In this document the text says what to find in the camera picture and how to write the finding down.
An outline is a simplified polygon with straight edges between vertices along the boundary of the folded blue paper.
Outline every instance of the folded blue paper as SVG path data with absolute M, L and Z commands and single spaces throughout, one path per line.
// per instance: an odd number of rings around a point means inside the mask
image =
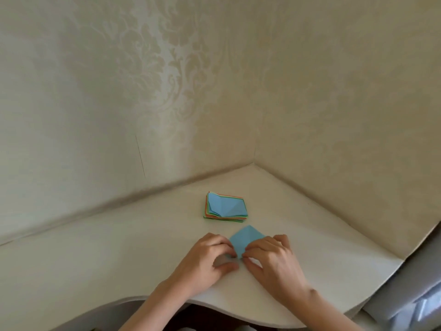
M 219 217 L 247 216 L 245 202 L 243 199 L 235 197 L 219 196 L 208 193 L 209 211 Z
M 252 241 L 265 237 L 258 232 L 251 225 L 239 230 L 237 233 L 231 236 L 230 242 L 233 244 L 234 250 L 237 253 L 237 257 L 242 258 L 242 253 L 245 252 L 245 247 Z

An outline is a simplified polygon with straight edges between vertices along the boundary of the beige wallpaper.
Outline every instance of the beige wallpaper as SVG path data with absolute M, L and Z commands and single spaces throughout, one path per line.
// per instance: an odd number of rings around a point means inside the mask
M 255 160 L 408 256 L 441 218 L 441 0 L 289 0 Z
M 253 161 L 266 0 L 0 0 L 0 244 Z

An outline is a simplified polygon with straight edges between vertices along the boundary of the white table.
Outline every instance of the white table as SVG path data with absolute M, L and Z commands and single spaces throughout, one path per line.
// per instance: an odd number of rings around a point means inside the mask
M 208 191 L 244 197 L 249 218 L 204 219 Z M 201 236 L 229 237 L 248 224 L 287 234 L 308 280 L 343 312 L 403 262 L 251 165 L 1 246 L 0 328 L 47 331 L 96 307 L 145 297 Z M 242 264 L 191 302 L 261 325 L 302 326 Z

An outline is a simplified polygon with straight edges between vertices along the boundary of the person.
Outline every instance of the person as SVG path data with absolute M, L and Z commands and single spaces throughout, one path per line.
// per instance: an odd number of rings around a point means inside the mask
M 182 259 L 172 275 L 152 292 L 119 331 L 160 331 L 189 298 L 239 268 L 235 262 L 214 267 L 223 254 L 237 257 L 231 242 L 206 234 Z M 251 242 L 242 255 L 248 271 L 278 302 L 314 331 L 358 331 L 361 328 L 328 303 L 307 282 L 286 235 Z M 262 267 L 250 260 L 258 260 Z

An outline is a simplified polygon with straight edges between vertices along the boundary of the wall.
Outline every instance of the wall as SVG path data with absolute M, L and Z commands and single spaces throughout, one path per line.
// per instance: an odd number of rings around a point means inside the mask
M 400 257 L 441 218 L 441 0 L 289 0 L 256 162 Z
M 0 244 L 252 162 L 268 7 L 0 0 Z

